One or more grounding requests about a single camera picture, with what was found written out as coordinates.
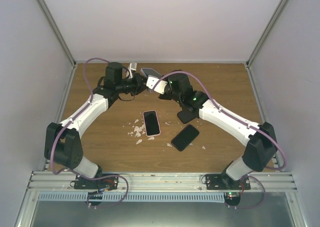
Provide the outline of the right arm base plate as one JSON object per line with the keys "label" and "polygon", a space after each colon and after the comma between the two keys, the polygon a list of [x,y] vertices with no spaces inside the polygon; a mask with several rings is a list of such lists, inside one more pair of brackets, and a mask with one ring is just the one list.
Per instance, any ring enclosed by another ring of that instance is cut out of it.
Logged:
{"label": "right arm base plate", "polygon": [[226,174],[207,173],[200,178],[200,181],[206,185],[207,190],[221,191],[223,193],[224,203],[230,208],[238,208],[243,193],[251,189],[248,177],[233,180]]}

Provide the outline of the black phone lower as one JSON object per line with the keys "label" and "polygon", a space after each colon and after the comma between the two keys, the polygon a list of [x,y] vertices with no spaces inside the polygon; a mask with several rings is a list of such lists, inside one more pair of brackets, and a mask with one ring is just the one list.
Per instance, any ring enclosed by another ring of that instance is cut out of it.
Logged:
{"label": "black phone lower", "polygon": [[199,134],[200,132],[193,125],[189,124],[171,140],[171,145],[179,152],[182,152],[199,136]]}

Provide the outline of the black phone upper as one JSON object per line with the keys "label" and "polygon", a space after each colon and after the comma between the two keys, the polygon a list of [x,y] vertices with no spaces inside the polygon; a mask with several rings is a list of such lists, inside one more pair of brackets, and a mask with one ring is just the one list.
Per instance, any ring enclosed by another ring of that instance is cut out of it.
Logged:
{"label": "black phone upper", "polygon": [[177,113],[177,117],[183,124],[187,124],[194,119],[199,118],[199,110],[189,111],[189,110],[181,110]]}

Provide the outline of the aluminium rail frame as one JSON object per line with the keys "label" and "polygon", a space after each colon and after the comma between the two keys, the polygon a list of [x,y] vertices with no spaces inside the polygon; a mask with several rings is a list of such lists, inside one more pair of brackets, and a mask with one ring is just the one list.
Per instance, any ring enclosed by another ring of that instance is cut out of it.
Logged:
{"label": "aluminium rail frame", "polygon": [[[170,172],[126,172],[121,176],[128,182],[120,180],[116,190],[118,193],[222,193],[220,190],[207,190],[201,182],[204,173],[170,173]],[[86,192],[70,187],[76,175],[64,171],[54,175],[49,171],[34,171],[29,179],[26,193],[15,223],[17,227],[29,227],[35,215],[40,192]],[[289,172],[255,172],[249,175],[250,190],[247,193],[261,192],[285,193],[289,213],[295,227],[308,226],[298,190],[293,176]]]}

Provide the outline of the phone in pink case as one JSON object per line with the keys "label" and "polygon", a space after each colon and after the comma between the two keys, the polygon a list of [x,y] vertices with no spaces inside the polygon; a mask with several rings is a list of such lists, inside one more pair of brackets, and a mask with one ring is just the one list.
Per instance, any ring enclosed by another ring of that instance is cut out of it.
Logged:
{"label": "phone in pink case", "polygon": [[158,116],[155,110],[144,111],[142,113],[145,132],[148,137],[158,136],[161,133]]}

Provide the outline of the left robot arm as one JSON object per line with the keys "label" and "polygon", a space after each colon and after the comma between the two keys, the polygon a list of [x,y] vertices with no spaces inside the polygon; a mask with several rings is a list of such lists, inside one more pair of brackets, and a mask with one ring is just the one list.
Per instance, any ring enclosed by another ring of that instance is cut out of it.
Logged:
{"label": "left robot arm", "polygon": [[99,166],[84,156],[81,138],[87,128],[121,94],[132,97],[146,90],[147,78],[126,68],[119,62],[110,62],[105,68],[96,88],[90,88],[88,100],[71,116],[60,123],[50,123],[46,129],[44,157],[51,164],[57,163],[85,177],[86,184],[98,189],[103,184],[103,176],[98,173]]}

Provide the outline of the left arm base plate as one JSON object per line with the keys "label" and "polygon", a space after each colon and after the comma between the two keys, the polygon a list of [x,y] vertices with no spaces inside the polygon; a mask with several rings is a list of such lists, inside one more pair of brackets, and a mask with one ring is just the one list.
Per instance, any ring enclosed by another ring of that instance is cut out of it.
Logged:
{"label": "left arm base plate", "polygon": [[70,187],[75,190],[89,190],[87,200],[90,207],[98,207],[102,202],[103,193],[113,191],[118,188],[119,175],[100,173],[96,177],[105,177],[100,180],[89,180],[76,176],[75,180],[70,182]]}

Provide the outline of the black phone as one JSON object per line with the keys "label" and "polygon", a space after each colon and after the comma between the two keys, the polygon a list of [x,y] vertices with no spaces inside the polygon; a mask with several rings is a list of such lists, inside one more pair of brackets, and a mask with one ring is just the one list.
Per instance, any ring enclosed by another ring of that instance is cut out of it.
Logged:
{"label": "black phone", "polygon": [[181,110],[177,113],[177,117],[183,124],[187,124],[194,119],[199,118],[199,110],[189,111],[189,110]]}
{"label": "black phone", "polygon": [[171,140],[171,145],[179,152],[182,152],[199,136],[199,134],[200,132],[193,125],[189,124]]}

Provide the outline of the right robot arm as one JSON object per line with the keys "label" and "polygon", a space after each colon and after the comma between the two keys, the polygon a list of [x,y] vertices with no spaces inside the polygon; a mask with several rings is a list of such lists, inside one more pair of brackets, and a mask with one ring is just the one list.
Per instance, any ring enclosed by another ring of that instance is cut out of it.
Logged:
{"label": "right robot arm", "polygon": [[198,118],[216,125],[232,135],[243,146],[244,153],[232,161],[221,173],[221,183],[228,190],[251,172],[261,172],[277,152],[273,126],[264,122],[249,121],[218,104],[207,89],[194,90],[191,74],[177,70],[160,79],[148,78],[147,87],[159,93],[163,100],[173,100],[190,118]]}

